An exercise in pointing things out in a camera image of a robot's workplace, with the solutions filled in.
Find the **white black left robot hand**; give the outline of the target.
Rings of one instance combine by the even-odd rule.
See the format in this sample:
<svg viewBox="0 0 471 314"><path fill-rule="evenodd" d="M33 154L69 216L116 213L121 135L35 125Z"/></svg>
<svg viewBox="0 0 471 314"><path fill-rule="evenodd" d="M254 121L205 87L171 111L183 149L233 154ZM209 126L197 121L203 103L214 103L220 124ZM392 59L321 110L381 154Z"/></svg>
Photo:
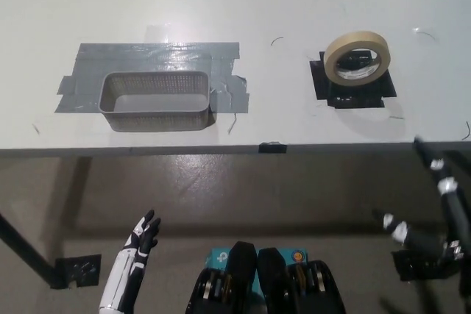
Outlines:
<svg viewBox="0 0 471 314"><path fill-rule="evenodd" d="M158 243L160 218L150 210L117 254L99 304L99 313L133 313L151 250Z"/></svg>

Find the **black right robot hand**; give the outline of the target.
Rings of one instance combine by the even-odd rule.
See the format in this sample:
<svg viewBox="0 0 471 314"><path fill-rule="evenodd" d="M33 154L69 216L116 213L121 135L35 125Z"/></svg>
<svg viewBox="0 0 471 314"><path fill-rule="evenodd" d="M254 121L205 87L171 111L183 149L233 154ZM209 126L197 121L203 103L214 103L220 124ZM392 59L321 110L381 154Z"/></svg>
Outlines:
<svg viewBox="0 0 471 314"><path fill-rule="evenodd" d="M418 153L425 170L439 194L442 215L447 224L447 236L440 240L436 236L412 228L391 213L373 210L375 220L392 239L408 249L435 259L460 260L470 256L470 209L445 159L421 138L414 138L414 150Z"/></svg>

